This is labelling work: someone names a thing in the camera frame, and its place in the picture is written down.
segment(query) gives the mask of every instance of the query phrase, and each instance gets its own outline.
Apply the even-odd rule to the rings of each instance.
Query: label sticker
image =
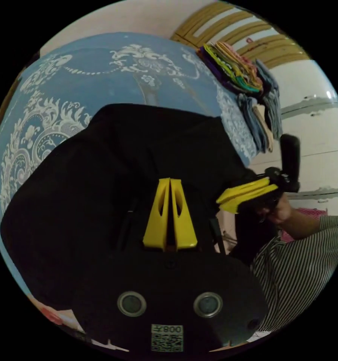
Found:
[[[183,326],[151,325],[151,351],[183,352]]]

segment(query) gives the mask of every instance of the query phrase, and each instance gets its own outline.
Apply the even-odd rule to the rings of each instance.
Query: purple cloth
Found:
[[[243,92],[243,89],[237,88],[227,80],[228,76],[224,74],[222,70],[218,69],[218,65],[214,63],[214,60],[211,58],[210,54],[208,54],[203,47],[200,48],[200,53],[198,53],[198,56],[226,89],[235,93]]]

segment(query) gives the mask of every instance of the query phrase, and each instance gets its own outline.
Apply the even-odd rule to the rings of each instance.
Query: pink cloth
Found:
[[[328,215],[327,211],[320,211],[318,209],[297,208],[297,211],[299,211],[300,213],[309,215],[314,219],[319,219],[323,215]],[[281,239],[282,239],[282,241],[287,242],[287,243],[294,241],[294,239],[285,231],[283,231]]]

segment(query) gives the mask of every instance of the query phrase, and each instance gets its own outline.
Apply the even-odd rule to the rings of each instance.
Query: yellow plastic bracket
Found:
[[[270,183],[268,177],[256,180],[254,182],[239,185],[237,187],[226,189],[222,195],[217,199],[218,204],[223,204],[231,200],[232,198],[242,196],[249,192],[256,191],[258,189],[267,187]]]
[[[176,250],[194,248],[196,247],[198,241],[191,221],[189,208],[185,200],[181,180],[171,179],[170,185],[171,199],[173,203]]]
[[[241,194],[235,198],[229,199],[227,202],[222,203],[220,205],[220,209],[230,213],[238,214],[238,207],[241,203],[260,197],[264,194],[275,191],[276,189],[278,189],[278,187],[275,184],[271,184],[267,187],[256,189],[249,193]]]
[[[145,247],[166,248],[169,192],[170,178],[160,179],[143,239]]]

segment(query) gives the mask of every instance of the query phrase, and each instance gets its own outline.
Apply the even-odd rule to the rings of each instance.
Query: shirt sleeve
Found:
[[[292,322],[321,293],[337,265],[338,216],[322,217],[319,232],[302,240],[271,240],[251,267],[269,308],[259,331],[277,331]]]

